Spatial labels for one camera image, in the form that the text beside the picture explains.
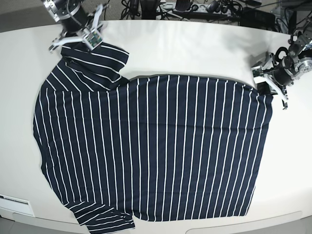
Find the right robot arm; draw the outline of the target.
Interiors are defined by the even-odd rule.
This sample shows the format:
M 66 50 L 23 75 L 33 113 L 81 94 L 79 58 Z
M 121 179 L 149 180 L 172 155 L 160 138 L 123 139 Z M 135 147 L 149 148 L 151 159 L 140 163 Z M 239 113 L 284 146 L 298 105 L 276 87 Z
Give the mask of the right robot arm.
M 82 7 L 83 0 L 42 0 L 55 22 L 60 22 L 63 30 L 60 38 L 74 36 L 77 32 L 90 31 L 90 19 Z

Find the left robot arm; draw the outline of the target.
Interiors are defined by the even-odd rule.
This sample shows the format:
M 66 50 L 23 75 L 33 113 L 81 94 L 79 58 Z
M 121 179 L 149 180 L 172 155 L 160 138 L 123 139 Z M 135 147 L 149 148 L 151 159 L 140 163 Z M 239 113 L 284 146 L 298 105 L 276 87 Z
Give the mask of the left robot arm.
M 300 27 L 291 35 L 290 46 L 267 53 L 263 62 L 252 67 L 260 95 L 279 95 L 287 101 L 287 86 L 312 70 L 312 28 Z

